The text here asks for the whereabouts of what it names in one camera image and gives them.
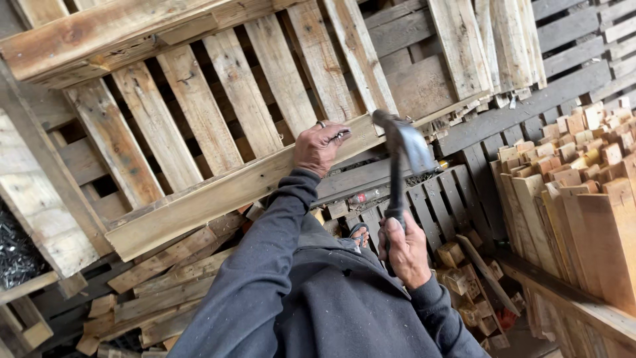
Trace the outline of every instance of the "hammer handle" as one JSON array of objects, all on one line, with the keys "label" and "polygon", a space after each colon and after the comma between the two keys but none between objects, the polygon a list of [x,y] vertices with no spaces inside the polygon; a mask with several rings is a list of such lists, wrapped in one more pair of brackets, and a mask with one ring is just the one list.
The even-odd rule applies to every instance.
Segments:
[{"label": "hammer handle", "polygon": [[[386,218],[395,218],[400,225],[402,225],[402,229],[406,230],[406,224],[404,223],[404,210],[403,208],[387,208],[384,211],[384,217]],[[389,276],[396,277],[395,272],[393,271],[393,266],[391,266],[391,262],[389,261],[389,250],[391,249],[391,241],[387,238],[385,242],[385,250],[387,252],[387,260],[384,262],[387,272]]]}]

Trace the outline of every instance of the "cut wood block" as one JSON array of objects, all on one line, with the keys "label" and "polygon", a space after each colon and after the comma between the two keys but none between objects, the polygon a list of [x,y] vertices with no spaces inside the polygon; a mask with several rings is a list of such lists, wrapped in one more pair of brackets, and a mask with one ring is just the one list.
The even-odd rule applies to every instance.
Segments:
[{"label": "cut wood block", "polygon": [[592,149],[600,149],[600,147],[603,146],[603,139],[601,138],[596,138],[588,143],[585,143],[583,145],[583,150],[585,152],[589,152]]},{"label": "cut wood block", "polygon": [[591,149],[589,152],[583,154],[583,158],[588,167],[594,164],[601,164],[600,151],[598,149]]},{"label": "cut wood block", "polygon": [[90,307],[90,312],[88,313],[88,318],[93,319],[112,312],[116,303],[117,296],[114,294],[94,299]]},{"label": "cut wood block", "polygon": [[99,339],[97,337],[84,334],[79,339],[79,342],[75,346],[75,349],[88,356],[91,356],[95,354],[95,352],[97,352],[97,347],[99,347]]},{"label": "cut wood block", "polygon": [[523,143],[517,144],[516,149],[517,152],[524,152],[526,150],[530,150],[534,148],[534,142],[533,141],[525,141]]},{"label": "cut wood block", "polygon": [[570,133],[565,133],[564,135],[561,136],[561,138],[558,139],[558,144],[560,147],[568,143],[573,143],[573,142],[574,142],[574,137]]},{"label": "cut wood block", "polygon": [[46,322],[38,322],[22,332],[24,339],[28,343],[31,350],[40,346],[44,341],[53,336],[53,331]]},{"label": "cut wood block", "polygon": [[614,179],[625,176],[623,174],[623,167],[621,164],[614,164],[613,166],[606,166],[598,171],[597,173],[597,181],[600,185],[605,183],[609,183]]},{"label": "cut wood block", "polygon": [[477,307],[477,311],[479,313],[479,318],[483,319],[488,316],[492,316],[492,311],[490,311],[490,305],[486,301],[483,296],[477,297],[473,300],[475,307]]},{"label": "cut wood block", "polygon": [[601,138],[603,133],[607,133],[608,131],[609,127],[607,127],[606,125],[602,125],[598,129],[592,130],[592,136],[594,136],[594,139]]},{"label": "cut wood block", "polygon": [[583,170],[583,178],[585,180],[596,180],[597,174],[600,171],[598,164],[593,164],[589,168]]},{"label": "cut wood block", "polygon": [[492,91],[481,34],[470,0],[429,1],[431,15],[460,100]]},{"label": "cut wood block", "polygon": [[519,292],[510,297],[510,300],[515,304],[519,312],[523,311],[523,309],[525,308],[525,300]]},{"label": "cut wood block", "polygon": [[476,327],[481,320],[479,310],[472,303],[464,303],[457,311],[468,327]]},{"label": "cut wood block", "polygon": [[590,186],[582,184],[575,187],[562,187],[559,191],[563,200],[563,208],[565,209],[564,211],[571,233],[570,236],[565,236],[565,239],[569,240],[570,237],[572,238],[572,244],[568,245],[573,248],[573,251],[571,252],[573,264],[577,265],[577,268],[581,268],[582,271],[582,275],[578,275],[581,288],[586,289],[589,293],[596,297],[602,297],[600,281],[598,278],[598,269],[595,266],[596,248],[594,244],[596,241],[590,241],[588,239],[588,232],[585,229],[583,213],[577,200],[577,196],[579,194],[598,192],[596,185]]},{"label": "cut wood block", "polygon": [[468,233],[466,233],[466,237],[468,238],[468,240],[470,240],[471,244],[473,244],[475,248],[480,248],[483,244],[481,237],[475,230],[470,230]]},{"label": "cut wood block", "polygon": [[468,292],[467,292],[467,295],[471,299],[475,299],[480,294],[481,294],[481,291],[479,290],[479,286],[477,285],[477,281],[476,280],[469,280],[468,281]]},{"label": "cut wood block", "polygon": [[495,319],[496,318],[493,316],[488,316],[478,322],[478,327],[485,336],[490,336],[497,330],[497,323],[495,322]]},{"label": "cut wood block", "polygon": [[585,154],[583,153],[582,150],[577,152],[577,155],[580,155],[580,157],[578,157],[577,159],[574,159],[574,161],[572,161],[570,163],[570,168],[572,169],[585,169],[588,167],[588,163],[587,160],[585,158]]},{"label": "cut wood block", "polygon": [[554,145],[551,143],[546,143],[543,145],[540,145],[539,147],[536,148],[537,151],[537,156],[540,157],[542,155],[554,155],[555,153],[555,147]]},{"label": "cut wood block", "polygon": [[504,334],[497,334],[496,336],[488,337],[488,339],[492,343],[492,347],[495,350],[510,348],[510,342]]},{"label": "cut wood block", "polygon": [[501,163],[502,163],[501,168],[503,172],[508,174],[512,174],[510,173],[511,169],[521,166],[521,162],[519,161],[519,158],[503,160],[501,161]]},{"label": "cut wood block", "polygon": [[86,282],[86,279],[80,272],[69,278],[65,278],[57,284],[57,289],[60,291],[64,299],[69,299],[77,295],[82,289],[88,286],[88,282]]},{"label": "cut wood block", "polygon": [[484,262],[486,263],[486,266],[488,266],[488,268],[490,269],[490,272],[492,272],[492,276],[499,281],[503,276],[504,273],[501,271],[501,268],[499,267],[499,264],[497,263],[497,261],[488,258],[485,259]]},{"label": "cut wood block", "polygon": [[515,178],[527,178],[529,176],[535,175],[536,173],[537,172],[534,167],[525,167],[521,170],[516,170],[513,176]]},{"label": "cut wood block", "polygon": [[564,180],[546,183],[546,190],[541,192],[541,197],[554,232],[554,241],[557,248],[555,257],[561,261],[563,279],[578,287],[581,285],[580,278],[583,272],[581,271],[579,257],[574,250],[572,232],[563,207],[563,198],[559,191],[564,186]]},{"label": "cut wood block", "polygon": [[519,151],[515,147],[506,148],[499,151],[499,159],[502,163],[514,159],[519,159]]},{"label": "cut wood block", "polygon": [[603,102],[599,102],[593,106],[583,110],[583,117],[585,119],[585,127],[589,130],[597,129],[600,126],[600,121],[603,119]]},{"label": "cut wood block", "polygon": [[567,133],[567,119],[570,116],[562,115],[556,119],[556,125],[558,126],[558,132],[560,134]]},{"label": "cut wood block", "polygon": [[214,242],[217,242],[218,246],[222,244],[218,242],[218,237],[212,232],[212,229],[206,226],[165,251],[108,281],[108,285],[118,293],[124,293]]},{"label": "cut wood block", "polygon": [[621,125],[621,120],[618,118],[618,116],[611,115],[605,118],[605,123],[607,124],[609,129],[615,129]]},{"label": "cut wood block", "polygon": [[170,352],[172,347],[174,347],[174,345],[177,343],[177,340],[179,340],[179,337],[181,337],[181,335],[174,336],[172,338],[168,338],[167,340],[163,341],[163,345],[168,350],[168,352]]},{"label": "cut wood block", "polygon": [[265,206],[260,201],[255,201],[245,214],[249,220],[256,221],[265,212]]},{"label": "cut wood block", "polygon": [[534,243],[532,242],[532,238],[530,236],[530,231],[528,230],[528,225],[523,216],[523,210],[521,208],[521,204],[517,198],[515,189],[512,184],[512,175],[502,173],[500,174],[502,186],[504,187],[504,191],[506,196],[508,197],[508,201],[510,203],[511,212],[513,216],[512,222],[515,225],[515,232],[518,235],[518,242],[515,243],[515,246],[518,247],[518,251],[522,250],[523,257],[536,266],[540,266],[539,257],[537,255],[536,249],[534,248]]},{"label": "cut wood block", "polygon": [[596,267],[605,300],[636,314],[636,205],[630,181],[619,178],[603,185],[605,194],[579,195],[578,200],[591,238],[603,237]]},{"label": "cut wood block", "polygon": [[557,150],[561,161],[564,163],[569,163],[576,159],[576,145],[574,143],[568,143],[558,147]]},{"label": "cut wood block", "polygon": [[347,202],[342,200],[327,206],[327,211],[329,211],[329,216],[334,219],[343,217],[348,214],[349,207],[347,206]]},{"label": "cut wood block", "polygon": [[572,114],[567,117],[565,121],[567,124],[567,131],[571,135],[575,135],[578,132],[583,132],[585,130],[585,124],[583,123],[583,116],[580,113]]},{"label": "cut wood block", "polygon": [[543,134],[543,138],[559,138],[561,136],[561,131],[558,124],[548,124],[541,128],[541,133]]},{"label": "cut wood block", "polygon": [[471,265],[470,262],[464,261],[464,263],[462,264],[462,266],[459,267],[459,269],[466,276],[466,280],[475,281],[477,280],[477,276],[473,274],[473,271],[471,270],[470,265]]},{"label": "cut wood block", "polygon": [[560,180],[565,180],[565,184],[570,187],[582,184],[581,175],[579,174],[578,169],[567,169],[567,170],[559,171],[557,173],[554,173],[554,175],[552,175],[551,177],[553,182],[554,181],[559,182]]},{"label": "cut wood block", "polygon": [[618,143],[612,143],[601,149],[600,152],[603,157],[603,162],[607,165],[618,164],[621,162],[621,159],[623,159],[623,154],[621,154],[621,148]]},{"label": "cut wood block", "polygon": [[464,260],[462,247],[452,241],[438,248],[437,253],[442,263],[450,268],[457,268],[457,265]]},{"label": "cut wood block", "polygon": [[466,276],[462,274],[462,271],[452,268],[442,274],[442,282],[446,286],[456,292],[458,295],[463,296],[468,292],[468,280]]},{"label": "cut wood block", "polygon": [[632,132],[621,134],[621,139],[618,143],[623,150],[623,153],[626,154],[625,152],[628,150],[628,148],[630,148],[634,144],[634,137],[632,136]]},{"label": "cut wood block", "polygon": [[636,192],[636,154],[630,154],[621,163],[623,173],[630,181],[632,193]]}]

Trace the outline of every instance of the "wooden plank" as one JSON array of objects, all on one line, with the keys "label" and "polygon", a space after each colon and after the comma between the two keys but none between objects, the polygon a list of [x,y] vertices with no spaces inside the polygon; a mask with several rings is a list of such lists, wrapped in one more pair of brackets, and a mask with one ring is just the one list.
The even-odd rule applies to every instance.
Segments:
[{"label": "wooden plank", "polygon": [[568,279],[568,282],[573,286],[587,290],[587,282],[583,275],[583,263],[576,250],[572,229],[560,192],[562,187],[564,185],[561,182],[546,183],[546,191],[541,193],[541,197],[550,216],[559,254],[565,266],[567,277],[564,278]]},{"label": "wooden plank", "polygon": [[11,312],[10,308],[4,304],[0,306],[0,336],[2,336],[8,349],[18,357],[23,357],[32,349],[29,342],[22,334],[22,324]]},{"label": "wooden plank", "polygon": [[636,71],[636,60],[633,57],[612,65],[615,78],[621,78]]},{"label": "wooden plank", "polygon": [[[473,220],[477,232],[484,238],[491,238],[492,232],[488,226],[488,222],[486,221],[486,216],[481,209],[479,196],[475,191],[473,182],[468,174],[466,166],[453,167],[453,176],[455,177],[456,182],[459,184],[459,190],[461,191],[462,196],[466,201],[466,206],[468,212],[470,213],[470,218]],[[486,245],[487,250],[494,249],[494,243],[492,242],[492,240],[486,240],[484,244]]]},{"label": "wooden plank", "polygon": [[[18,41],[7,39],[1,46],[20,80],[43,81],[60,75],[53,81],[63,81],[57,85],[65,86],[103,76],[171,47],[184,45],[186,41],[194,41],[197,37],[190,39],[193,32],[188,24],[199,24],[198,19],[209,16],[211,12],[214,12],[218,26],[212,30],[203,28],[203,34],[197,34],[198,38],[269,15],[293,3],[295,1],[197,0],[175,9],[159,0],[150,3],[118,0],[66,16],[34,32],[23,33]],[[152,8],[155,12],[143,11],[144,8]],[[76,41],[69,44],[62,35],[67,33],[64,29],[79,28],[82,29],[81,34],[74,33]],[[172,44],[154,47],[156,39],[150,35],[157,34],[162,39],[166,32],[172,32],[172,36],[166,37]],[[100,66],[90,62],[95,56],[101,59]]]},{"label": "wooden plank", "polygon": [[556,203],[550,196],[550,192],[558,193],[558,188],[560,187],[560,183],[559,186],[553,187],[552,185],[554,183],[547,183],[547,190],[541,192],[542,202],[540,205],[544,207],[543,210],[548,217],[544,218],[543,223],[545,226],[549,226],[546,228],[546,231],[548,232],[548,236],[552,242],[551,246],[553,247],[554,258],[558,264],[563,280],[571,283],[575,287],[580,287],[574,264],[572,263],[572,260],[570,260],[570,255],[565,244],[565,238],[563,237],[563,232],[560,226]]},{"label": "wooden plank", "polygon": [[11,307],[13,307],[13,310],[18,314],[25,327],[32,327],[40,322],[45,322],[44,317],[42,317],[38,308],[28,296],[23,296],[12,301]]},{"label": "wooden plank", "polygon": [[316,115],[276,15],[245,23],[267,82],[294,138],[316,123]]},{"label": "wooden plank", "polygon": [[120,303],[115,306],[115,322],[125,322],[127,320],[143,317],[177,304],[194,301],[205,296],[214,281],[214,277],[186,283],[157,294],[146,296],[132,301]]},{"label": "wooden plank", "polygon": [[35,292],[39,289],[51,285],[60,280],[59,275],[55,271],[49,271],[38,277],[31,278],[30,280],[10,288],[6,291],[0,292],[0,304],[5,304],[20,298],[24,295],[28,295],[31,292]]},{"label": "wooden plank", "polygon": [[435,177],[426,180],[422,185],[424,186],[426,196],[429,198],[429,202],[431,202],[439,228],[442,234],[444,234],[444,239],[448,241],[455,237],[455,228],[453,227],[453,220],[444,204],[444,199],[441,197],[442,188]]},{"label": "wooden plank", "polygon": [[491,195],[497,189],[481,145],[479,143],[473,144],[471,147],[464,149],[462,155],[475,183],[477,194],[483,202],[486,218],[488,218],[488,223],[490,223],[492,230],[492,238],[497,241],[503,240],[506,237],[503,211],[497,197]]},{"label": "wooden plank", "polygon": [[256,157],[283,148],[234,30],[220,32],[203,41]]},{"label": "wooden plank", "polygon": [[293,41],[296,52],[302,54],[306,73],[325,118],[336,123],[351,119],[353,102],[318,4],[308,0],[290,7],[287,14],[297,39]]},{"label": "wooden plank", "polygon": [[605,42],[612,43],[631,34],[636,26],[636,18],[630,18],[605,30]]},{"label": "wooden plank", "polygon": [[550,77],[578,64],[582,64],[588,59],[602,55],[604,52],[603,37],[597,36],[543,60],[546,76]]},{"label": "wooden plank", "polygon": [[526,140],[532,142],[538,142],[541,138],[541,128],[543,127],[543,123],[539,116],[534,116],[525,122],[521,123],[521,130],[523,132],[523,137]]},{"label": "wooden plank", "polygon": [[90,312],[88,313],[88,318],[97,318],[99,316],[105,315],[114,310],[115,304],[117,303],[117,297],[114,294],[109,294],[100,298],[96,298],[93,300],[90,306]]},{"label": "wooden plank", "polygon": [[603,298],[629,314],[636,313],[636,280],[630,261],[634,255],[630,245],[636,233],[636,205],[626,178],[603,185],[605,194],[578,195],[588,237],[603,237],[603,245],[595,245],[595,268]]},{"label": "wooden plank", "polygon": [[470,1],[430,0],[429,7],[457,97],[461,100],[489,90],[492,82]]},{"label": "wooden plank", "polygon": [[504,146],[504,140],[499,133],[492,135],[481,142],[481,147],[486,160],[489,162],[496,161],[497,154],[499,154],[499,148]]},{"label": "wooden plank", "polygon": [[504,138],[504,143],[510,147],[513,147],[518,140],[523,140],[523,132],[521,126],[513,125],[501,133]]},{"label": "wooden plank", "polygon": [[[106,84],[102,80],[93,81],[68,90],[67,94],[130,205],[138,208],[161,198],[163,191]],[[69,147],[78,146],[78,142],[64,147],[60,151],[62,157],[71,150]],[[90,154],[87,150],[77,150],[77,153]],[[89,168],[96,166],[101,168],[101,161]],[[78,183],[94,180],[98,174]]]},{"label": "wooden plank", "polygon": [[88,286],[88,282],[86,282],[86,278],[78,272],[75,275],[58,282],[57,285],[57,289],[60,291],[62,296],[69,299],[80,293],[82,289]]},{"label": "wooden plank", "polygon": [[481,42],[483,43],[488,62],[488,70],[490,71],[490,79],[492,81],[493,92],[498,94],[501,91],[499,81],[499,65],[497,63],[497,47],[493,34],[492,19],[490,14],[490,0],[477,0],[474,3],[475,19],[479,25]]},{"label": "wooden plank", "polygon": [[636,349],[636,320],[633,317],[557,278],[542,275],[537,267],[511,254],[498,251],[496,258],[504,274],[536,290],[564,315],[589,324],[602,336],[630,350]]},{"label": "wooden plank", "polygon": [[376,253],[379,253],[380,238],[378,237],[378,232],[380,231],[381,216],[378,214],[378,208],[374,206],[364,210],[360,213],[360,217],[365,224],[369,225],[369,240],[371,240]]},{"label": "wooden plank", "polygon": [[514,302],[512,302],[510,297],[508,297],[508,294],[501,287],[498,279],[496,279],[496,277],[492,274],[490,268],[486,265],[485,262],[483,262],[483,259],[481,258],[477,250],[475,250],[475,247],[470,242],[470,240],[468,240],[467,237],[459,234],[455,237],[462,244],[464,250],[466,250],[466,252],[468,253],[468,256],[470,256],[471,261],[477,266],[481,274],[486,278],[486,281],[488,281],[490,287],[495,291],[495,294],[497,295],[501,303],[503,303],[504,306],[506,306],[506,308],[509,309],[512,313],[521,317],[521,312],[519,312]]},{"label": "wooden plank", "polygon": [[88,138],[60,148],[59,153],[78,185],[90,183],[109,174]]},{"label": "wooden plank", "polygon": [[[388,10],[397,8],[398,6],[400,5],[393,6]],[[369,29],[369,36],[371,36],[371,41],[375,46],[378,57],[392,54],[401,48],[418,43],[423,39],[435,35],[436,30],[431,13],[427,7],[417,9],[420,6],[421,3],[418,6],[414,6],[413,10],[404,14],[403,17],[396,18],[376,27],[371,26],[373,25],[373,16],[364,21]]]},{"label": "wooden plank", "polygon": [[408,197],[411,199],[411,203],[415,208],[415,214],[420,219],[422,229],[426,233],[426,240],[429,243],[431,252],[437,252],[437,249],[442,245],[439,239],[439,231],[435,222],[429,212],[429,207],[426,205],[426,196],[421,185],[416,185],[407,191]]},{"label": "wooden plank", "polygon": [[178,336],[192,322],[197,310],[192,308],[183,311],[180,315],[171,319],[159,322],[149,328],[141,330],[141,337],[144,347],[150,347],[167,340],[170,337]]},{"label": "wooden plank", "polygon": [[106,228],[88,204],[53,143],[22,96],[20,88],[29,88],[30,85],[18,84],[4,63],[0,63],[0,72],[2,72],[0,78],[2,86],[7,89],[0,91],[0,106],[12,118],[13,125],[15,125],[19,135],[26,142],[69,213],[77,220],[78,225],[86,233],[98,254],[105,255],[112,251],[110,244],[104,237]]},{"label": "wooden plank", "polygon": [[324,5],[366,111],[381,108],[398,113],[356,0],[325,0]]},{"label": "wooden plank", "polygon": [[[386,184],[391,180],[391,160],[383,159],[343,173],[323,179],[316,187],[318,201],[328,203],[335,199],[352,196],[358,192]],[[413,175],[411,169],[404,170],[404,176]]]},{"label": "wooden plank", "polygon": [[441,54],[391,73],[387,81],[397,111],[402,116],[422,118],[457,102],[457,95]]},{"label": "wooden plank", "polygon": [[607,82],[601,88],[590,92],[590,97],[592,101],[598,102],[613,95],[614,93],[617,93],[621,89],[625,89],[633,85],[634,83],[636,83],[636,71],[622,78],[617,78],[611,82]]},{"label": "wooden plank", "polygon": [[184,190],[203,181],[145,63],[117,71],[113,79],[172,190]]},{"label": "wooden plank", "polygon": [[4,110],[0,128],[0,194],[51,267],[62,278],[73,276],[99,254]]},{"label": "wooden plank", "polygon": [[492,12],[501,90],[531,86],[534,67],[530,65],[527,43],[520,41],[526,37],[520,4],[512,0],[496,1],[492,3]]},{"label": "wooden plank", "polygon": [[163,252],[136,265],[131,270],[108,281],[108,284],[115,291],[122,294],[211,243],[216,243],[217,247],[221,246],[222,243],[217,241],[218,237],[212,232],[212,229],[206,226]]},{"label": "wooden plank", "polygon": [[22,14],[26,21],[37,29],[56,18],[69,15],[66,5],[62,0],[51,1],[33,1],[33,0],[17,0],[16,2],[22,9]]},{"label": "wooden plank", "polygon": [[501,206],[504,210],[504,222],[506,224],[508,238],[511,242],[512,251],[520,257],[524,257],[523,245],[521,243],[521,239],[519,238],[519,234],[516,231],[516,224],[513,218],[510,200],[508,199],[508,194],[506,192],[506,189],[504,188],[503,179],[501,178],[501,173],[503,173],[501,168],[501,161],[497,160],[490,162],[490,169],[492,170],[492,176],[495,178],[495,186],[497,187],[499,201],[501,202]]},{"label": "wooden plank", "polygon": [[534,242],[528,229],[528,223],[525,220],[523,209],[519,203],[515,188],[512,183],[513,176],[510,174],[501,174],[501,181],[506,192],[506,196],[510,202],[512,210],[513,225],[515,225],[515,231],[519,237],[520,247],[523,249],[523,257],[536,266],[540,266],[541,262],[537,254],[537,250],[534,247]]},{"label": "wooden plank", "polygon": [[541,52],[546,53],[554,50],[597,29],[598,16],[596,6],[590,6],[587,9],[575,12],[537,29]]},{"label": "wooden plank", "polygon": [[613,43],[608,45],[609,57],[613,61],[618,61],[622,57],[636,51],[636,38],[628,38],[621,43]]},{"label": "wooden plank", "polygon": [[600,17],[601,28],[612,26],[612,21],[617,20],[633,11],[636,11],[636,1],[621,1],[612,6],[601,8],[598,12]]},{"label": "wooden plank", "polygon": [[545,79],[543,57],[540,54],[541,49],[539,48],[539,35],[534,21],[534,14],[532,13],[532,5],[530,0],[517,1],[517,4],[519,7],[523,38],[525,40],[525,47],[528,56],[530,82],[539,83],[539,88],[542,89],[548,84]]},{"label": "wooden plank", "polygon": [[448,136],[438,140],[439,154],[450,155],[479,140],[499,133],[535,115],[556,107],[568,99],[585,94],[605,85],[611,80],[606,61],[580,69],[550,83],[543,90],[532,93],[532,97],[517,102],[515,109],[508,107],[490,110],[480,115],[479,120],[455,125]]},{"label": "wooden plank", "polygon": [[222,251],[205,259],[183,266],[179,269],[156,277],[152,280],[140,283],[133,288],[135,297],[144,297],[157,292],[171,289],[173,287],[188,283],[201,278],[216,275],[221,264],[227,259],[235,249]]},{"label": "wooden plank", "polygon": [[157,56],[213,175],[243,164],[203,71],[189,45]]},{"label": "wooden plank", "polygon": [[460,231],[467,229],[470,227],[469,216],[464,208],[464,203],[462,203],[462,198],[459,197],[453,173],[446,170],[442,174],[438,175],[437,179],[444,190],[444,194],[450,204],[450,208],[453,211],[453,216],[455,217]]},{"label": "wooden plank", "polygon": [[378,27],[380,25],[395,21],[401,17],[404,17],[426,7],[428,7],[428,4],[424,0],[406,0],[402,3],[398,3],[396,1],[396,4],[394,6],[382,9],[364,19],[364,23],[370,30],[374,27]]},{"label": "wooden plank", "polygon": [[589,194],[590,188],[587,185],[577,185],[575,187],[562,187],[559,191],[567,222],[570,225],[573,256],[578,257],[583,272],[582,280],[579,279],[579,283],[593,296],[602,297],[598,269],[595,265],[590,264],[596,262],[595,241],[588,239],[583,212],[577,199],[579,194]]},{"label": "wooden plank", "polygon": [[534,11],[534,17],[538,21],[580,2],[581,0],[537,0],[532,2],[532,9]]},{"label": "wooden plank", "polygon": [[552,256],[548,235],[546,234],[539,212],[534,204],[534,196],[541,193],[544,188],[543,178],[540,174],[528,178],[513,178],[513,187],[519,199],[523,216],[528,223],[528,229],[534,247],[537,250],[541,267],[555,277],[560,277],[555,258]]}]

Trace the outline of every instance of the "sleeve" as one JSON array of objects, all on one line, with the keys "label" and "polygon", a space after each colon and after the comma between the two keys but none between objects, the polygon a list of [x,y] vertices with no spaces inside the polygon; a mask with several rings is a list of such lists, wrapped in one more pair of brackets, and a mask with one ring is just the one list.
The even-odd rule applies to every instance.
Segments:
[{"label": "sleeve", "polygon": [[459,312],[450,306],[448,290],[435,275],[408,293],[417,316],[444,357],[490,357],[466,329]]},{"label": "sleeve", "polygon": [[221,265],[193,322],[170,350],[170,358],[271,357],[276,353],[274,320],[282,311],[282,297],[291,290],[287,276],[292,255],[319,182],[316,174],[298,168],[280,180],[267,210]]}]

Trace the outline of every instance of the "gray sweatshirt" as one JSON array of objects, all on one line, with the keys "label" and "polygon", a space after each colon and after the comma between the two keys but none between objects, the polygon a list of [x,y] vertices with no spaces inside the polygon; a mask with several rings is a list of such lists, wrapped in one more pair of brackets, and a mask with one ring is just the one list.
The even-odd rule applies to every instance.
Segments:
[{"label": "gray sweatshirt", "polygon": [[297,247],[319,182],[280,181],[168,357],[488,357],[435,277],[407,292],[354,251]]}]

